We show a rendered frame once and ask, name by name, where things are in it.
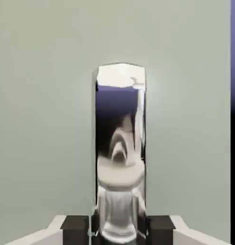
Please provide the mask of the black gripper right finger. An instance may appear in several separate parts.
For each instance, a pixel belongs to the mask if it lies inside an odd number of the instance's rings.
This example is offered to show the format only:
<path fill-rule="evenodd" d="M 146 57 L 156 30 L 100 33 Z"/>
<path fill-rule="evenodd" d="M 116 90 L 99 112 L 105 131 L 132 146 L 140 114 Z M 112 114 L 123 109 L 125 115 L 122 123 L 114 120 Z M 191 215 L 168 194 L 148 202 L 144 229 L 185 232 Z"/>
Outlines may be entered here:
<path fill-rule="evenodd" d="M 147 217 L 146 245 L 231 245 L 191 229 L 178 215 Z"/>

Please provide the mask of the pale green cabinet door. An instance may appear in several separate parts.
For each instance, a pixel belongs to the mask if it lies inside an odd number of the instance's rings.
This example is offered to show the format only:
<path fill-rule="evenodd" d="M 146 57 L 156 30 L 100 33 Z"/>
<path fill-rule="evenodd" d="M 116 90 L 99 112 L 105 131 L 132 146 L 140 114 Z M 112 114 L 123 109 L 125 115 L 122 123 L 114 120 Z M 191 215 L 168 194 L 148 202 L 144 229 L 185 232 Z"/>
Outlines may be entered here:
<path fill-rule="evenodd" d="M 0 0 L 0 245 L 91 212 L 92 73 L 147 73 L 147 212 L 230 241 L 230 0 Z"/>

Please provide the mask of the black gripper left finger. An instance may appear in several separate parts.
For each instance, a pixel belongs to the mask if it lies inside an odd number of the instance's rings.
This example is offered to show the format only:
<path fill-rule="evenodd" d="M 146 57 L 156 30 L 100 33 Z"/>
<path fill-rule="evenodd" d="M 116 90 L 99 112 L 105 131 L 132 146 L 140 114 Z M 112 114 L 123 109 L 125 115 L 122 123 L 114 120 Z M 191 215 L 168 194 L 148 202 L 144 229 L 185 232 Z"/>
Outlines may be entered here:
<path fill-rule="evenodd" d="M 89 217 L 57 215 L 49 226 L 5 245 L 89 245 Z"/>

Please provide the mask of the shiny curved metal handle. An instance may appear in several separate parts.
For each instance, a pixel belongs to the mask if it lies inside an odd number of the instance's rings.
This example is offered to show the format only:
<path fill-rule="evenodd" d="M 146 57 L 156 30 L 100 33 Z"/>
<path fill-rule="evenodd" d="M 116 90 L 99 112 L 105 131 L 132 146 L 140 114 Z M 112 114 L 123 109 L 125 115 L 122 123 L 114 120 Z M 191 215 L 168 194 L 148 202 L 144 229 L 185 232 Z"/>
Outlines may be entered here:
<path fill-rule="evenodd" d="M 146 72 L 131 63 L 93 73 L 91 245 L 146 242 Z"/>

